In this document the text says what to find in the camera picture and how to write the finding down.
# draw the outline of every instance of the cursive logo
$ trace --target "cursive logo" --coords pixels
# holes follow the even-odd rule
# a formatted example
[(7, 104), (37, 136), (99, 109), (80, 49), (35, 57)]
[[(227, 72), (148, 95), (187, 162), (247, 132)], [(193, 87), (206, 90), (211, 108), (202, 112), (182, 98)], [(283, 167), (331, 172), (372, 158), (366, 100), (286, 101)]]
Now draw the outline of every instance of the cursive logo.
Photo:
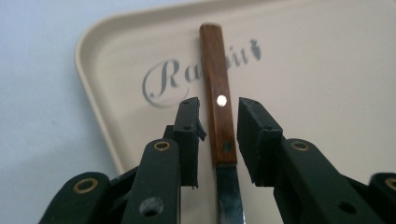
[[(256, 39), (250, 39), (250, 50), (235, 50), (229, 47), (226, 53), (227, 69), (238, 68), (249, 62), (249, 56), (256, 61), (262, 57), (262, 51)], [(188, 65), (180, 69), (178, 59), (168, 59), (152, 66), (146, 73), (142, 92), (146, 101), (158, 108), (169, 108), (178, 105), (187, 98), (189, 86), (202, 78), (200, 63)]]

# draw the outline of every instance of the wooden handle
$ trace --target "wooden handle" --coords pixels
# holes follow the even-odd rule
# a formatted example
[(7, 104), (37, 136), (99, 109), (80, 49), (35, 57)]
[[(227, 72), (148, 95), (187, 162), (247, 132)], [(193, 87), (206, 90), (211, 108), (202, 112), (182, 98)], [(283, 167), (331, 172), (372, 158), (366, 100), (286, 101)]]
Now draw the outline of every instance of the wooden handle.
[(221, 27), (203, 24), (200, 36), (213, 165), (236, 164), (233, 114)]

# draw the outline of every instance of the knife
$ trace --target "knife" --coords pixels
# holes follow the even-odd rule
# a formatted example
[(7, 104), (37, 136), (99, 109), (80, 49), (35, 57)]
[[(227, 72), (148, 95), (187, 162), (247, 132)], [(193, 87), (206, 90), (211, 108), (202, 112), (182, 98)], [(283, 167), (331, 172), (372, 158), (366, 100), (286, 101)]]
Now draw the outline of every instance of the knife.
[(201, 52), (208, 103), (212, 163), (216, 175), (218, 223), (245, 223), (233, 133), (233, 114), (221, 26), (200, 27)]

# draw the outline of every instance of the tray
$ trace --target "tray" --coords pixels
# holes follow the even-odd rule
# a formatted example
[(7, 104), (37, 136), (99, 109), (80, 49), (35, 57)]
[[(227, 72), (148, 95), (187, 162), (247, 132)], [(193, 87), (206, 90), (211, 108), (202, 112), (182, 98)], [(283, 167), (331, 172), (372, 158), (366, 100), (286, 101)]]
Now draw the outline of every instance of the tray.
[[(199, 27), (222, 25), (233, 118), (238, 97), (260, 101), (286, 137), (314, 143), (363, 183), (395, 170), (396, 6), (393, 1), (214, 1), (121, 14), (79, 40), (76, 66), (120, 173), (173, 124), (178, 103), (201, 99)], [(238, 154), (247, 223), (281, 223), (272, 189), (251, 184)], [(199, 188), (182, 189), (181, 222), (215, 223), (209, 140)]]

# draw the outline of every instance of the tray rim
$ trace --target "tray rim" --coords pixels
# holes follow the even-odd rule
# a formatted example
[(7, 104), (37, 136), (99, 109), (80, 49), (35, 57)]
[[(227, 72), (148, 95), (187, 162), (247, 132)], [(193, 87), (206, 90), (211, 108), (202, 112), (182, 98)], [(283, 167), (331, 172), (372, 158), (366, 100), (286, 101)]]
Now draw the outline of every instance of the tray rim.
[(125, 11), (121, 13), (117, 13), (114, 15), (110, 15), (107, 17), (102, 18), (101, 20), (93, 23), (91, 26), (89, 26), (88, 29), (81, 35), (79, 38), (76, 48), (75, 48), (75, 53), (74, 53), (74, 61), (75, 61), (75, 67), (78, 72), (78, 76), (81, 80), (81, 83), (83, 85), (84, 91), (88, 96), (91, 108), (93, 110), (93, 114), (99, 124), (101, 134), (105, 138), (106, 146), (108, 147), (108, 150), (110, 152), (111, 158), (116, 166), (117, 172), (119, 174), (123, 174), (126, 172), (125, 167), (123, 166), (121, 159), (120, 159), (120, 154), (118, 153), (114, 140), (111, 137), (110, 130), (106, 125), (106, 121), (104, 118), (104, 115), (99, 108), (99, 104), (97, 101), (97, 97), (93, 93), (92, 86), (90, 85), (90, 82), (88, 80), (89, 74), (85, 72), (84, 65), (81, 62), (81, 53), (83, 51), (83, 48), (87, 45), (86, 42), (90, 38), (91, 34), (96, 31), (100, 30), (103, 26), (105, 26), (107, 23), (111, 23), (117, 20), (123, 20), (131, 17), (142, 17), (142, 16), (150, 16), (153, 14), (158, 14), (162, 12), (169, 12), (169, 11), (180, 11), (183, 8), (190, 8), (190, 7), (213, 7), (218, 4), (222, 4), (223, 2), (227, 2), (227, 7), (240, 7), (240, 6), (245, 6), (249, 4), (258, 4), (258, 3), (268, 3), (268, 2), (277, 2), (274, 0), (246, 0), (246, 1), (239, 1), (239, 0), (201, 0), (200, 2), (190, 2), (190, 3), (181, 3), (181, 4), (176, 4), (176, 5), (170, 5), (170, 6), (164, 6), (164, 7), (157, 7), (157, 8), (146, 8), (146, 9), (141, 9), (137, 11)]

